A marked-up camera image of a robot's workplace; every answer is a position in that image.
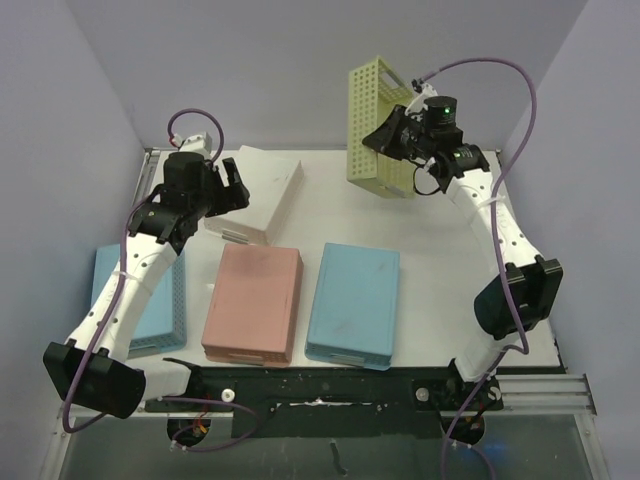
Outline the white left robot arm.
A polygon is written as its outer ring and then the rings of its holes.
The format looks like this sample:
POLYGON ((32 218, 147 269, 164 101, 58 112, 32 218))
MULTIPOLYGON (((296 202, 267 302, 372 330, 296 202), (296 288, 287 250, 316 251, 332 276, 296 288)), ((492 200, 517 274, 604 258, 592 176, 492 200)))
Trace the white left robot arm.
POLYGON ((163 181, 131 211, 119 244, 119 260, 97 300, 63 343, 50 343, 43 363, 62 400, 68 433, 72 406, 99 418, 131 416, 143 401, 168 397, 180 410, 200 405, 204 387, 187 367, 127 365, 137 325, 164 274, 203 218, 241 210, 250 193, 233 158, 207 160, 195 152, 173 152, 163 181))

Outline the pink plastic basket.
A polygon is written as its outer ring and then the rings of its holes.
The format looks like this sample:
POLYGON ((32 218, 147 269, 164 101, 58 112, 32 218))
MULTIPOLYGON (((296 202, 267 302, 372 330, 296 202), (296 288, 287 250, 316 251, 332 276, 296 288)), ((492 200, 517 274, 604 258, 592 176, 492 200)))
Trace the pink plastic basket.
POLYGON ((288 366, 303 270, 295 248, 226 245, 201 339, 205 357, 220 363, 288 366))

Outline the light blue plastic basket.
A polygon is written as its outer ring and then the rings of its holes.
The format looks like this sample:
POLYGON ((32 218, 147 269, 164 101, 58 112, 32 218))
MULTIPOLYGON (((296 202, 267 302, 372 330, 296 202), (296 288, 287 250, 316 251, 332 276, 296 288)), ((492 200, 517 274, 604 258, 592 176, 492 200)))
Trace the light blue plastic basket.
MULTIPOLYGON (((97 249, 91 303, 99 297, 118 259, 117 244, 97 249)), ((128 358, 179 350, 186 342, 185 256, 181 254, 165 272, 147 303, 129 345, 128 358)))

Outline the white plastic basket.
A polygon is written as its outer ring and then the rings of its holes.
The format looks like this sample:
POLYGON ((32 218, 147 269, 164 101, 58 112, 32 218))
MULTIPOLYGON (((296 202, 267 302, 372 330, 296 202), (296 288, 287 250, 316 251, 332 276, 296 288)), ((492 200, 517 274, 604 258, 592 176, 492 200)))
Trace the white plastic basket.
POLYGON ((304 170, 298 158, 243 145, 234 156, 250 193, 249 206, 204 220, 204 227, 225 240, 273 245, 293 205, 304 170))

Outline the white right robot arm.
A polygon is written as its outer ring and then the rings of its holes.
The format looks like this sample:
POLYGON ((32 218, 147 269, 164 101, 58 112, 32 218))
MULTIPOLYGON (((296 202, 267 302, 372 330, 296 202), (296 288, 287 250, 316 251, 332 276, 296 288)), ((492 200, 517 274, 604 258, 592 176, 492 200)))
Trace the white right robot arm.
POLYGON ((499 193, 503 179, 494 175, 478 146, 464 142, 456 110, 457 101, 449 96, 395 105, 362 143, 377 154, 425 168, 461 211, 495 272, 474 299, 473 334, 454 359, 459 375, 445 384, 448 402, 466 409, 481 396, 478 381, 507 351, 529 353, 527 334, 548 319, 563 268, 526 238, 499 193))

